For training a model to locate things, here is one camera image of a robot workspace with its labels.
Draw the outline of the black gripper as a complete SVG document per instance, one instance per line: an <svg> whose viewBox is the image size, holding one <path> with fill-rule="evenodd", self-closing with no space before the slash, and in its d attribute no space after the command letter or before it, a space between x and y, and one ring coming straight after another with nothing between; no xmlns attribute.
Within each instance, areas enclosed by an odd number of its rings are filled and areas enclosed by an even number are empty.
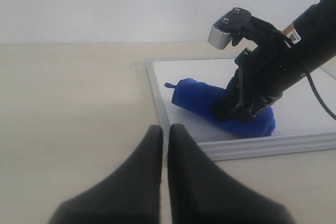
<svg viewBox="0 0 336 224"><path fill-rule="evenodd" d="M255 42L257 47L241 52L235 59L238 69L211 110L220 122L272 119L272 105L289 87L283 77L293 68L294 58L285 35L271 23L252 16L241 33L234 36L233 46L243 38Z"/></svg>

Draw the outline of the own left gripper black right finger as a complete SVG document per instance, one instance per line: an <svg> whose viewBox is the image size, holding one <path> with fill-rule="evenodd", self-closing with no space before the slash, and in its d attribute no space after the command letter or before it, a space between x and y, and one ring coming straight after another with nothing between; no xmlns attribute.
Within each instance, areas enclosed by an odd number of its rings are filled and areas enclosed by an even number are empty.
<svg viewBox="0 0 336 224"><path fill-rule="evenodd" d="M167 177L173 223L295 223L282 204L220 169L185 126L169 133Z"/></svg>

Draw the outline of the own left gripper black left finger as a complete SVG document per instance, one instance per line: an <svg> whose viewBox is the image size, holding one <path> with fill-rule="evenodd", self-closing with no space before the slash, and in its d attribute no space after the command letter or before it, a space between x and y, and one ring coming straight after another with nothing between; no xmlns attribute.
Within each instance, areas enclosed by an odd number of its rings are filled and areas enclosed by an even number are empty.
<svg viewBox="0 0 336 224"><path fill-rule="evenodd" d="M112 174L63 202L49 223L160 223L163 131L149 126Z"/></svg>

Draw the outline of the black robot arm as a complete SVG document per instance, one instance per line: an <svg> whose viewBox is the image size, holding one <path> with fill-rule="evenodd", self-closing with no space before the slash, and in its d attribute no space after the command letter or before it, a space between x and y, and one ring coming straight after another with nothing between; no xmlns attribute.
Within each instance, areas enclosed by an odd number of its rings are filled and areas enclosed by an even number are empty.
<svg viewBox="0 0 336 224"><path fill-rule="evenodd" d="M222 50L242 39L257 47L236 57L226 88L190 78L166 83L172 103L239 137L270 136L272 105L302 78L325 106L311 73L335 56L335 0L311 5L284 30L236 7L212 25L208 42ZM152 125L118 169L63 202L50 223L159 223L162 152L162 128ZM167 161L174 223L294 223L285 206L215 165L181 124L170 128Z"/></svg>

